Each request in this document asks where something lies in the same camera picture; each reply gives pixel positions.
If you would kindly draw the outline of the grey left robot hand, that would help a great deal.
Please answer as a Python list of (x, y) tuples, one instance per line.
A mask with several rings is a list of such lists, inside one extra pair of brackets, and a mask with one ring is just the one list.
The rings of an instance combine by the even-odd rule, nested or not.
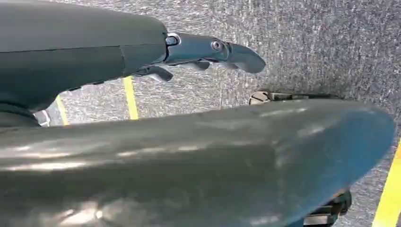
[(382, 109), (330, 95), (203, 113), (42, 127), (56, 96), (164, 65), (259, 73), (253, 50), (158, 19), (39, 0), (0, 3), (3, 227), (302, 227), (351, 203), (390, 149)]

